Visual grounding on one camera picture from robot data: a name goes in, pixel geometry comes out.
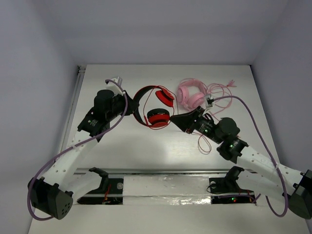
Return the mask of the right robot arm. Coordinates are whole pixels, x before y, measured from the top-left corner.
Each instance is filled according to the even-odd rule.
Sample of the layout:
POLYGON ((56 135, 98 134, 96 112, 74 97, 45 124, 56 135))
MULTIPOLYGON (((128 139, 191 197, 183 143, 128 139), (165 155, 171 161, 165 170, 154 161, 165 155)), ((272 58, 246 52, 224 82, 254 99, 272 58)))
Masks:
POLYGON ((204 109, 170 117, 181 131, 197 131, 218 144, 218 153, 234 166, 224 177, 210 180, 207 190, 214 195, 254 191, 284 201, 286 207, 303 219, 312 217, 312 172, 305 173, 274 163, 238 138, 240 129, 229 117, 218 124, 209 119, 204 109))

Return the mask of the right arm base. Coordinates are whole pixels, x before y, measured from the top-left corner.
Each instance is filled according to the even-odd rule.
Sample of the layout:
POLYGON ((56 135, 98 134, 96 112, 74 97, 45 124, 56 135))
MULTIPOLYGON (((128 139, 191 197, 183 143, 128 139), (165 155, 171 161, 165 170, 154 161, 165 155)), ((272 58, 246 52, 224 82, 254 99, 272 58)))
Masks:
POLYGON ((254 196, 254 192, 241 189, 236 182, 243 171, 243 168, 233 166, 224 177, 210 178, 206 191, 217 200, 228 198, 230 203, 236 203, 238 197, 247 197, 251 204, 256 204, 260 195, 254 196))

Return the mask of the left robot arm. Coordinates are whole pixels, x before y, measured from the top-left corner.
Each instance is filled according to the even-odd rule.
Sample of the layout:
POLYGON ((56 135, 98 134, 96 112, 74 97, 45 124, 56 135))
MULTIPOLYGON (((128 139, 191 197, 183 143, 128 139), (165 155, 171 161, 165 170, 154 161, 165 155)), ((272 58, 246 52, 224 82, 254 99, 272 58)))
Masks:
POLYGON ((104 192, 108 173, 93 167, 76 180, 72 176, 102 137, 125 116, 135 113, 139 103, 126 91, 98 91, 93 107, 78 125, 72 144, 45 163, 28 183, 27 208, 38 221, 63 219, 88 192, 104 192))

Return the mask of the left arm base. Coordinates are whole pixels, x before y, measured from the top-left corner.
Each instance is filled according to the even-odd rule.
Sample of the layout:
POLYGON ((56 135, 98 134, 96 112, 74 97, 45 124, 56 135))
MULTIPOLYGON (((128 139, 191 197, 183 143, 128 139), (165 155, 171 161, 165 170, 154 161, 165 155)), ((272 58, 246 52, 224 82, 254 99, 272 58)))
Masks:
POLYGON ((78 199, 80 205, 122 205, 123 183, 121 177, 110 178, 109 174, 99 168, 91 168, 89 172, 101 177, 99 186, 78 199))

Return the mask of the red black headphones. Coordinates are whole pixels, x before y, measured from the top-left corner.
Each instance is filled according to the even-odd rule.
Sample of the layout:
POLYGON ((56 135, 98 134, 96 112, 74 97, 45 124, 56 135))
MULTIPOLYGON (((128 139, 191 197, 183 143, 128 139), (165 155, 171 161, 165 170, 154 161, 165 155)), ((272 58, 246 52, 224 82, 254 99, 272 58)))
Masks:
MULTIPOLYGON (((139 104, 143 96, 148 93, 148 91, 152 92, 153 90, 156 90, 155 95, 160 102, 174 110, 174 96, 167 88, 161 85, 149 85, 141 88, 134 95, 133 100, 139 104)), ((170 112, 163 108, 156 108, 148 111, 147 114, 143 114, 144 118, 141 117, 139 109, 137 108, 133 116, 138 123, 150 129, 164 128, 169 125, 170 121, 170 112)))

